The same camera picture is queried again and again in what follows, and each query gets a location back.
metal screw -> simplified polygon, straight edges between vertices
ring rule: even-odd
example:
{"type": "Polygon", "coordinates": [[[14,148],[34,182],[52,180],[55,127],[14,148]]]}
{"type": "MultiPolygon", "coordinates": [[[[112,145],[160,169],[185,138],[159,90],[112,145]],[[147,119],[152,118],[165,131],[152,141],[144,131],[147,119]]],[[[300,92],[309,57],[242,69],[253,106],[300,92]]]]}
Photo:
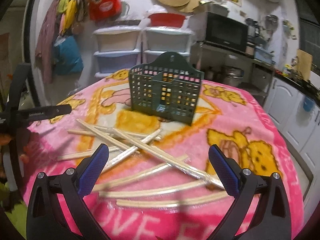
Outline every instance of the metal screw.
{"type": "Polygon", "coordinates": [[[276,173],[276,172],[275,172],[275,173],[273,174],[273,177],[274,177],[275,179],[279,179],[279,178],[280,178],[280,175],[279,175],[279,173],[276,173]]]}
{"type": "Polygon", "coordinates": [[[37,176],[39,179],[42,179],[44,177],[44,173],[43,172],[40,172],[37,176]]]}
{"type": "Polygon", "coordinates": [[[75,169],[73,169],[73,168],[67,169],[68,175],[72,175],[73,173],[75,173],[75,169]]]}
{"type": "Polygon", "coordinates": [[[244,169],[242,171],[245,175],[250,175],[251,174],[251,171],[249,169],[244,169]]]}

microwave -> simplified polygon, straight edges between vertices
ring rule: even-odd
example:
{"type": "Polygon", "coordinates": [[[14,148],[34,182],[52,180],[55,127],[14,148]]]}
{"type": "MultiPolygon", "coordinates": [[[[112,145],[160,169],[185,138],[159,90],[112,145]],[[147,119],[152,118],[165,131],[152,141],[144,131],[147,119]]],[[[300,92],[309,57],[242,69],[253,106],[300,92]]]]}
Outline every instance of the microwave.
{"type": "Polygon", "coordinates": [[[248,26],[212,12],[190,16],[189,28],[197,41],[254,57],[255,44],[248,39],[248,26]]]}

black countertop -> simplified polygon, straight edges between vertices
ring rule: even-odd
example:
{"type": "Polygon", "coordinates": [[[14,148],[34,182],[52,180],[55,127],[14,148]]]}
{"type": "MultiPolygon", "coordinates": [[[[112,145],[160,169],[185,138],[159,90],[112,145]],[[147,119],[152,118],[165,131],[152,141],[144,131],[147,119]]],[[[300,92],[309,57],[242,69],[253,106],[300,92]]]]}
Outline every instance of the black countertop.
{"type": "Polygon", "coordinates": [[[298,83],[294,82],[293,80],[291,80],[287,77],[284,77],[283,75],[278,74],[277,72],[275,73],[275,77],[282,80],[283,82],[287,83],[288,85],[294,87],[299,92],[306,95],[307,97],[313,99],[315,101],[315,103],[317,104],[317,106],[320,107],[320,100],[318,99],[317,95],[314,92],[310,91],[308,88],[305,88],[305,87],[299,85],[298,83]]]}

shelf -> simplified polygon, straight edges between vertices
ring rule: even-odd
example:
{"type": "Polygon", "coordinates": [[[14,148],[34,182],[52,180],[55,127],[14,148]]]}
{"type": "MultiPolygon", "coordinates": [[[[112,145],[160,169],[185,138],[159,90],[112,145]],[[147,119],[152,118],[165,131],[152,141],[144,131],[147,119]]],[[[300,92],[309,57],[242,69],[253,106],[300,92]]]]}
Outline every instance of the shelf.
{"type": "Polygon", "coordinates": [[[257,64],[261,67],[264,67],[264,68],[267,68],[271,71],[274,71],[275,68],[271,65],[268,65],[264,62],[261,62],[257,59],[253,59],[253,58],[249,58],[243,54],[240,54],[238,52],[235,52],[235,51],[231,51],[231,50],[228,50],[228,49],[223,49],[223,48],[219,48],[219,47],[216,47],[216,46],[212,46],[212,45],[208,45],[208,44],[203,44],[203,49],[207,49],[207,50],[212,50],[212,51],[216,51],[216,52],[221,52],[221,53],[224,53],[224,54],[228,54],[228,55],[232,55],[232,56],[235,56],[241,60],[244,60],[246,62],[249,62],[249,63],[254,63],[254,64],[257,64]]]}
{"type": "Polygon", "coordinates": [[[249,92],[251,95],[253,96],[262,96],[262,97],[266,97],[268,94],[266,92],[263,92],[262,90],[260,90],[259,88],[257,88],[256,86],[252,85],[251,83],[241,83],[238,88],[243,89],[247,92],[249,92]]]}

red bag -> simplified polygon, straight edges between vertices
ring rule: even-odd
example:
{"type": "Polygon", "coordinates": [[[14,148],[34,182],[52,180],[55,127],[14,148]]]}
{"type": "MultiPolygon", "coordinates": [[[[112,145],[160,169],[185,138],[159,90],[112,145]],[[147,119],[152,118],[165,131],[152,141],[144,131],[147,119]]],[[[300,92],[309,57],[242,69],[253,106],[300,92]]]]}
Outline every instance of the red bag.
{"type": "Polygon", "coordinates": [[[120,0],[90,0],[89,14],[93,21],[102,20],[121,13],[120,0]]]}

